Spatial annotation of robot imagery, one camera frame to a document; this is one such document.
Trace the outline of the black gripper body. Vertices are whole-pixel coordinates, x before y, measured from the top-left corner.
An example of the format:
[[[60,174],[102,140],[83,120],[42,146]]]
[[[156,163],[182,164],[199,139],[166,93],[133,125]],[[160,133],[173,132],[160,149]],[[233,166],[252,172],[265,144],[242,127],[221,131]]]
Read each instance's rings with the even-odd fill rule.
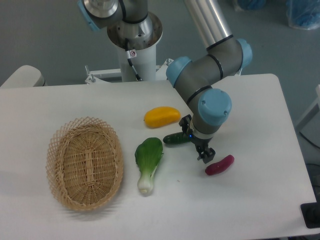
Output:
[[[205,148],[209,146],[210,141],[214,137],[214,133],[205,134],[202,132],[199,132],[195,128],[189,128],[188,129],[188,138],[190,141],[198,147]]]

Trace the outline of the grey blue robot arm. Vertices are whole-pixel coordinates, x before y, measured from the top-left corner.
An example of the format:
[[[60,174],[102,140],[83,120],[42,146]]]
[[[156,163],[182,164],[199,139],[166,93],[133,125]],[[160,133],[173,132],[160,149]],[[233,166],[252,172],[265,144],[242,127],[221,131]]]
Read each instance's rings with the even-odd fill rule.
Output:
[[[77,5],[93,31],[107,30],[118,52],[123,82],[156,79],[156,45],[163,27],[146,0],[80,0]],[[217,1],[187,0],[185,5],[207,53],[197,61],[178,57],[167,67],[166,77],[191,110],[179,125],[199,159],[209,163],[215,156],[209,142],[232,108],[229,95],[212,86],[246,67],[252,49],[245,40],[233,37]]]

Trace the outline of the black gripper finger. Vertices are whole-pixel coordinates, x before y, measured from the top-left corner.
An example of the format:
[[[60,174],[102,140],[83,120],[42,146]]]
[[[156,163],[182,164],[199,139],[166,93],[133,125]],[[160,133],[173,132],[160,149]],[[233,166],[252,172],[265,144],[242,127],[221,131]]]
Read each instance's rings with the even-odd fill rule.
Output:
[[[192,117],[190,114],[182,117],[179,121],[179,126],[181,127],[182,133],[188,137],[192,136],[193,130],[190,129]]]
[[[209,147],[207,143],[202,145],[196,145],[195,148],[198,153],[198,161],[202,160],[204,164],[208,164],[213,160],[215,156],[215,150]]]

